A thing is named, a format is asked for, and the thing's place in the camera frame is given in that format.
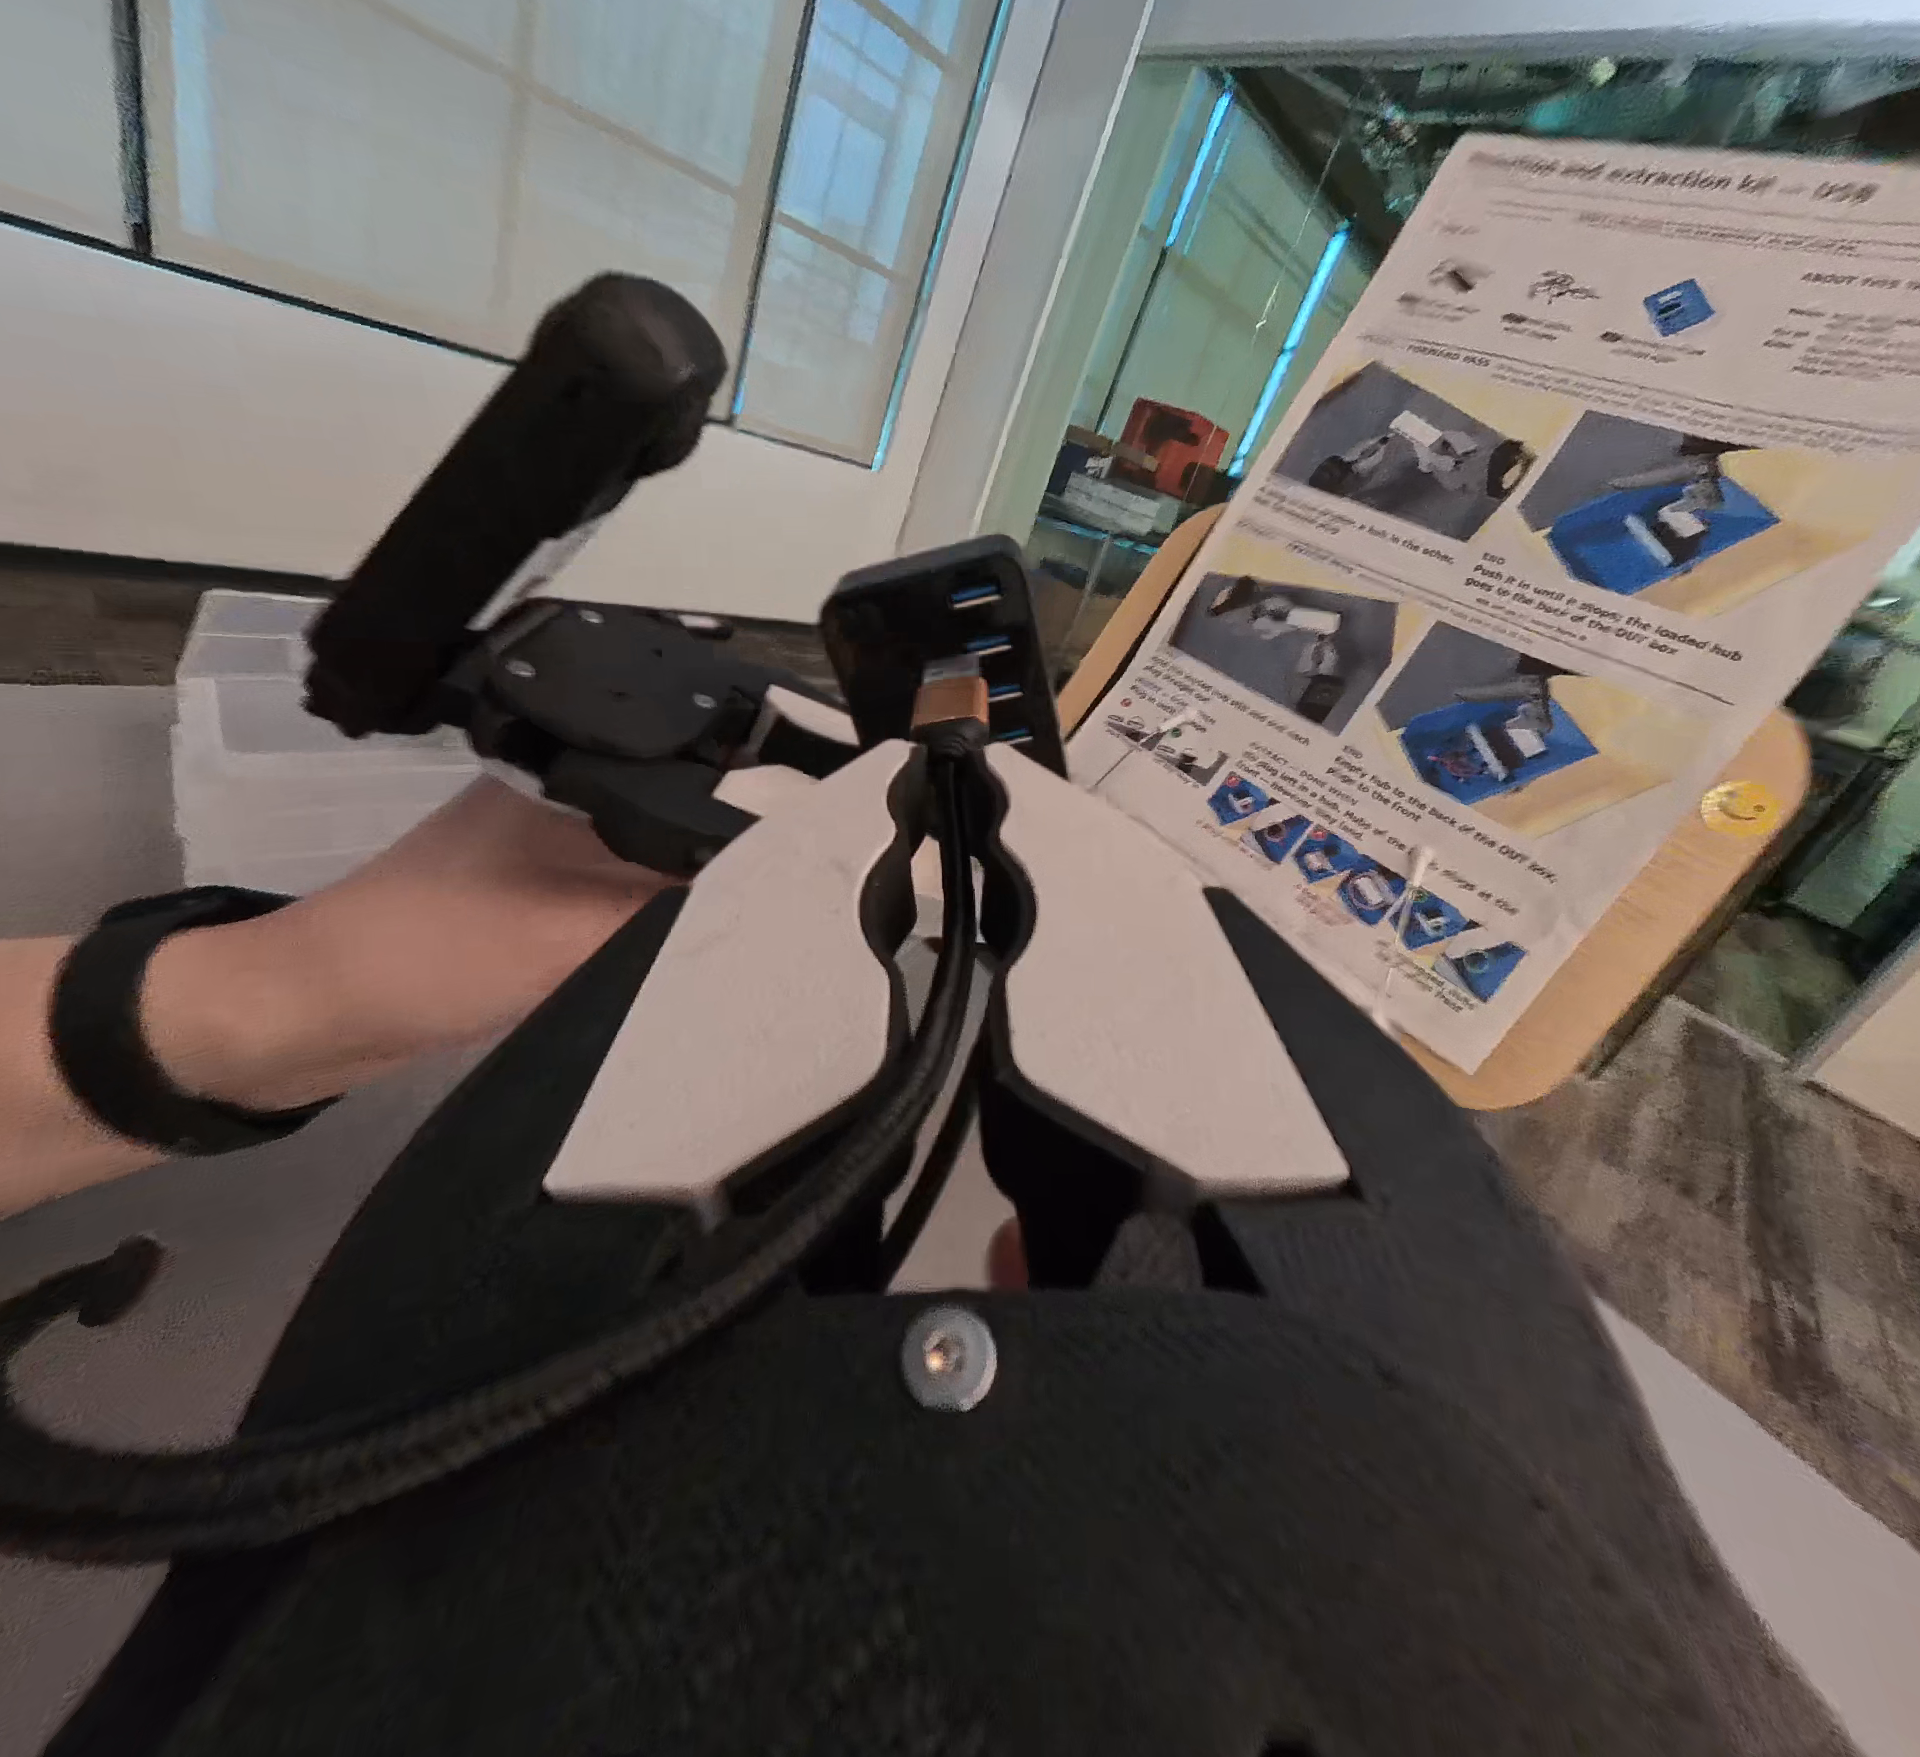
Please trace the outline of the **person's left forearm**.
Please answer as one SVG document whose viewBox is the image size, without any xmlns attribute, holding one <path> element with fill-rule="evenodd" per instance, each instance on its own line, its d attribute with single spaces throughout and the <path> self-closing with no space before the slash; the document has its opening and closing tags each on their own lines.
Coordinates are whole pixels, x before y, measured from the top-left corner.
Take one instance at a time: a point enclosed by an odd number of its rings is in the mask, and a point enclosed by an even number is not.
<svg viewBox="0 0 1920 1757">
<path fill-rule="evenodd" d="M 140 1014 L 161 1070 L 192 1098 L 269 1108 L 280 986 L 261 961 L 274 914 L 166 940 L 151 957 Z M 47 1036 L 54 977 L 80 938 L 3 945 L 3 1202 L 5 1215 L 142 1170 L 161 1159 L 88 1119 L 63 1088 Z"/>
</svg>

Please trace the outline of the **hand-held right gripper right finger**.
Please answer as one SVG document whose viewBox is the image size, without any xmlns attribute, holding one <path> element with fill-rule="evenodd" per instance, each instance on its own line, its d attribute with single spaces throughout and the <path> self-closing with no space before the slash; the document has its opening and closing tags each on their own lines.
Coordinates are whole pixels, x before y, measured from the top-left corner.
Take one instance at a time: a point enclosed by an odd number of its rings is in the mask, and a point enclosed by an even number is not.
<svg viewBox="0 0 1920 1757">
<path fill-rule="evenodd" d="M 992 968 L 980 1155 L 1009 1202 L 1092 1207 L 1117 1180 L 1154 1207 L 1347 1184 L 1208 886 L 1169 845 L 1007 742 L 972 764 L 969 825 Z"/>
</svg>

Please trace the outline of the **printed instruction sheet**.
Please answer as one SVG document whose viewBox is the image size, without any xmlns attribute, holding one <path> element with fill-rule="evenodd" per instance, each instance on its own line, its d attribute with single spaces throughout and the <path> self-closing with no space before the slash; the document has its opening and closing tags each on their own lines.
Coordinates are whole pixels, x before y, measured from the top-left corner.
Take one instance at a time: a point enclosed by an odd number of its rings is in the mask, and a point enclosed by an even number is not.
<svg viewBox="0 0 1920 1757">
<path fill-rule="evenodd" d="M 1074 777 L 1473 1071 L 1916 533 L 1914 161 L 1460 138 Z"/>
</svg>

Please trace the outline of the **clear plastic bin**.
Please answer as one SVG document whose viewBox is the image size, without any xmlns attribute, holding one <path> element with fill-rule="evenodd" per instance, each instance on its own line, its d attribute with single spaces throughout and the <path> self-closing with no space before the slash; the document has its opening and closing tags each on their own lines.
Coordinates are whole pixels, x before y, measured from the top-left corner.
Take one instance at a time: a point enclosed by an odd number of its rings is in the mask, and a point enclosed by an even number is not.
<svg viewBox="0 0 1920 1757">
<path fill-rule="evenodd" d="M 353 741 L 304 711 L 319 599 L 201 594 L 175 675 L 174 804 L 187 886 L 304 897 L 480 775 L 455 734 Z"/>
</svg>

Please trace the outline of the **black usb hub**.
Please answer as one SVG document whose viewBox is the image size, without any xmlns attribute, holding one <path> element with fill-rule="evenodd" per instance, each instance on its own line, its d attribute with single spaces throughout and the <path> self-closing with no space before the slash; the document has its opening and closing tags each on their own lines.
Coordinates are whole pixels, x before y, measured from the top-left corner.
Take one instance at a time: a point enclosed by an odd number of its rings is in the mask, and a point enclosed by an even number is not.
<svg viewBox="0 0 1920 1757">
<path fill-rule="evenodd" d="M 1066 777 L 1067 753 L 1020 545 L 979 537 L 851 571 L 822 616 L 860 747 L 905 738 L 935 666 L 985 689 L 992 741 Z"/>
</svg>

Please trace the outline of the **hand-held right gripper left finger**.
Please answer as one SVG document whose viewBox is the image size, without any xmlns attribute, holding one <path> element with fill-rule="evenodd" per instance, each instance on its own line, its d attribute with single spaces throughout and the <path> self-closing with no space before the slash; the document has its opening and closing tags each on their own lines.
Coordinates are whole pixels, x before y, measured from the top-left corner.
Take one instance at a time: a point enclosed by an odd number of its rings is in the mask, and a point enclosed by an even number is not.
<svg viewBox="0 0 1920 1757">
<path fill-rule="evenodd" d="M 684 889 L 547 1198 L 662 1202 L 717 1225 L 900 1062 L 923 748 L 885 741 L 822 782 L 758 767 L 722 795 L 755 818 Z"/>
</svg>

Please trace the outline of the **wooden display board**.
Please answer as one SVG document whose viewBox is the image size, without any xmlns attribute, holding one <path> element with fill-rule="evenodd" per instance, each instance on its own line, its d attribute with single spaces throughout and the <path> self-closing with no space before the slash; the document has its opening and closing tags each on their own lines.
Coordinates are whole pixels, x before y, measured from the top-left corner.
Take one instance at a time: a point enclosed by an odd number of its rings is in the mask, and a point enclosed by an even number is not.
<svg viewBox="0 0 1920 1757">
<path fill-rule="evenodd" d="M 1741 780 L 1780 792 L 1788 805 L 1780 831 L 1770 840 L 1720 836 L 1695 807 L 1476 1071 L 1408 1036 L 1397 1037 L 1399 1048 L 1470 1112 L 1537 1102 L 1606 1064 L 1784 851 L 1811 792 L 1811 751 L 1791 715 L 1770 712 L 1714 785 Z"/>
</svg>

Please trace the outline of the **person's left hand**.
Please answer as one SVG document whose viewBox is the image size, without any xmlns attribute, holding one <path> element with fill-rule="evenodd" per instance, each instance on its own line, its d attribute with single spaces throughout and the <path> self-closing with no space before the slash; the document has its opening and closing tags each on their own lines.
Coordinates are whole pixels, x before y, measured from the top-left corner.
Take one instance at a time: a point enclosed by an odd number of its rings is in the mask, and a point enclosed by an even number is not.
<svg viewBox="0 0 1920 1757">
<path fill-rule="evenodd" d="M 344 881 L 277 912 L 266 1106 L 291 1108 L 518 1026 L 680 881 L 579 818 L 476 782 Z"/>
</svg>

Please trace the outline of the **black usb cable orange plugs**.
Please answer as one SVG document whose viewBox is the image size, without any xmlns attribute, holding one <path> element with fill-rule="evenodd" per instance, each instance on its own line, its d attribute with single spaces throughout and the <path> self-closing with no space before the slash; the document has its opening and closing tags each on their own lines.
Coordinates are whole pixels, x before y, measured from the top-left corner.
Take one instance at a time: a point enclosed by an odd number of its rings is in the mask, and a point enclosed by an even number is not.
<svg viewBox="0 0 1920 1757">
<path fill-rule="evenodd" d="M 826 1157 L 780 1204 L 731 1225 L 649 1289 L 645 1309 L 603 1337 L 436 1407 L 364 1428 L 309 1428 L 259 1444 L 179 1454 L 112 1454 L 65 1444 L 5 1396 L 5 1544 L 75 1562 L 159 1562 L 256 1549 L 310 1536 L 502 1454 L 657 1376 L 790 1280 L 877 1192 L 918 1141 L 963 1050 L 977 908 L 966 792 L 987 745 L 987 689 L 925 684 L 910 736 L 931 793 L 943 851 L 944 947 L 922 1023 L 882 1090 L 854 1100 Z"/>
</svg>

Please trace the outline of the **black wristband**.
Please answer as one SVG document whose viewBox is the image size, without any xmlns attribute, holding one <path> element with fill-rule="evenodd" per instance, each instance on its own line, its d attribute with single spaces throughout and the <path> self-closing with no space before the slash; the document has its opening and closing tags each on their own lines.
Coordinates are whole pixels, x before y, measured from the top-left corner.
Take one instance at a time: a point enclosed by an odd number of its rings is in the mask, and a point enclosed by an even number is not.
<svg viewBox="0 0 1920 1757">
<path fill-rule="evenodd" d="M 279 1112 L 192 1098 L 161 1070 L 142 1026 L 146 970 L 166 940 L 248 924 L 289 905 L 273 892 L 196 886 L 112 907 L 70 947 L 52 982 L 47 1036 L 60 1083 L 88 1119 L 172 1159 L 212 1159 L 293 1138 L 332 1108 L 331 1098 Z"/>
</svg>

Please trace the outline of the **red box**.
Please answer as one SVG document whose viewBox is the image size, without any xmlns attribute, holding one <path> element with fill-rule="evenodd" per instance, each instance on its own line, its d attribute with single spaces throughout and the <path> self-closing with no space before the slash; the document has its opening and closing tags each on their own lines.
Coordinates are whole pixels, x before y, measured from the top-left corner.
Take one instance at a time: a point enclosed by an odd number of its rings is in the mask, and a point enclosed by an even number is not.
<svg viewBox="0 0 1920 1757">
<path fill-rule="evenodd" d="M 1227 430 L 1203 413 L 1139 398 L 1117 438 L 1120 460 L 1164 497 L 1189 497 L 1199 474 L 1216 470 Z"/>
</svg>

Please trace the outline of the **large window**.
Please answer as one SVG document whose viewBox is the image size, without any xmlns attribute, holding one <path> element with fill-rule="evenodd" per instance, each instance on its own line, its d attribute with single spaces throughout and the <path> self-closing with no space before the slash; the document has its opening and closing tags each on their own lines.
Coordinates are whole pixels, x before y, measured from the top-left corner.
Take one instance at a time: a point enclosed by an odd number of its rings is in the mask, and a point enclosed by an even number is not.
<svg viewBox="0 0 1920 1757">
<path fill-rule="evenodd" d="M 891 445 L 1012 0 L 3 0 L 5 219 L 506 357 L 603 270 Z"/>
</svg>

